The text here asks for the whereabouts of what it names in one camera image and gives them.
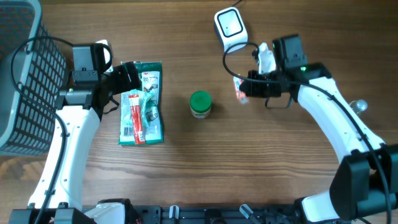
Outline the yellow liquid bottle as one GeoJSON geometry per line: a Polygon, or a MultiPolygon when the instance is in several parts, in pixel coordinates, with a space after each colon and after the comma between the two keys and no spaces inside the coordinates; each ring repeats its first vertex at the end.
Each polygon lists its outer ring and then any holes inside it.
{"type": "Polygon", "coordinates": [[[368,103],[365,100],[354,100],[349,106],[356,114],[361,114],[368,108],[368,103]]]}

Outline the red tissue pack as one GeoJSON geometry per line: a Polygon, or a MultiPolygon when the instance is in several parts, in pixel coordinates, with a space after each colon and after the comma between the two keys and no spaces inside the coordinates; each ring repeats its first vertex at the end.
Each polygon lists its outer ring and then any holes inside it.
{"type": "Polygon", "coordinates": [[[238,77],[233,77],[233,83],[234,83],[234,89],[235,89],[235,93],[236,93],[236,97],[237,97],[238,101],[242,105],[248,103],[249,100],[248,100],[246,94],[240,90],[240,86],[243,83],[243,80],[238,77]]]}

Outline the red stick packet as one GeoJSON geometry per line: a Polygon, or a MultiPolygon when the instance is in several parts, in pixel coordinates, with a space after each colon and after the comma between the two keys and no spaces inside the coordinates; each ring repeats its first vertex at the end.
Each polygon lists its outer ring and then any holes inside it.
{"type": "Polygon", "coordinates": [[[131,118],[134,130],[134,142],[135,144],[145,144],[146,140],[144,137],[144,130],[141,120],[141,108],[139,106],[139,95],[129,95],[129,103],[131,107],[131,118]]]}

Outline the green lid jar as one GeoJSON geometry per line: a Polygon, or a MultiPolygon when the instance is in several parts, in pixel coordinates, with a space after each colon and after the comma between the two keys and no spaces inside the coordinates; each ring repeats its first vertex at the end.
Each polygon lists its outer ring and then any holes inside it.
{"type": "Polygon", "coordinates": [[[190,109],[196,118],[206,118],[211,112],[212,99],[206,91],[196,91],[190,97],[190,109]]]}

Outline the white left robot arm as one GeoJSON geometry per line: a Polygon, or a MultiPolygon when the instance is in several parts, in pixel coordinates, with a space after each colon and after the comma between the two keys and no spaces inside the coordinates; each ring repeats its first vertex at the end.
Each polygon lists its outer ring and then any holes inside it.
{"type": "Polygon", "coordinates": [[[128,199],[102,200],[82,210],[81,193],[88,153],[104,107],[114,95],[141,87],[135,62],[112,66],[112,50],[95,43],[72,48],[73,70],[55,106],[30,100],[36,112],[55,117],[52,142],[41,176],[25,209],[14,209],[9,223],[130,223],[135,210],[128,199]]]}

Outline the green 3M package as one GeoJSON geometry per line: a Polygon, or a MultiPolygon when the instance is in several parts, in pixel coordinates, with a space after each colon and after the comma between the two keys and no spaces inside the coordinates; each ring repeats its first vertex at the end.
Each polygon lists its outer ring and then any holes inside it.
{"type": "MultiPolygon", "coordinates": [[[[156,144],[164,141],[163,122],[160,113],[160,99],[162,93],[162,63],[161,62],[134,62],[141,80],[140,91],[154,91],[155,95],[145,110],[145,116],[149,123],[143,127],[145,144],[156,144]]],[[[120,145],[135,145],[134,130],[129,103],[130,91],[121,93],[121,117],[120,117],[120,145]]]]}

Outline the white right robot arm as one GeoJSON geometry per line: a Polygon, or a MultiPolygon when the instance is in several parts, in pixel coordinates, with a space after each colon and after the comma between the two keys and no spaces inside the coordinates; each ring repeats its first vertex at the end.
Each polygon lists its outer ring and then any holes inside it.
{"type": "Polygon", "coordinates": [[[240,86],[247,96],[288,93],[317,122],[338,158],[327,191],[301,198],[305,223],[351,221],[397,208],[397,146],[374,134],[345,101],[324,64],[308,63],[298,35],[259,44],[259,68],[240,86]]]}

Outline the teal plastic packet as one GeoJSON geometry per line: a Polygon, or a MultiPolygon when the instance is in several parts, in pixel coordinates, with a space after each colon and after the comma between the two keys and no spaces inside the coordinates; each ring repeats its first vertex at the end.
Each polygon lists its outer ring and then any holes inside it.
{"type": "Polygon", "coordinates": [[[140,91],[140,90],[131,90],[130,94],[139,96],[139,106],[140,106],[140,111],[141,111],[142,125],[143,125],[143,127],[148,127],[149,123],[145,116],[145,110],[149,106],[149,102],[152,99],[152,97],[155,95],[155,92],[154,91],[146,92],[146,91],[140,91]]]}

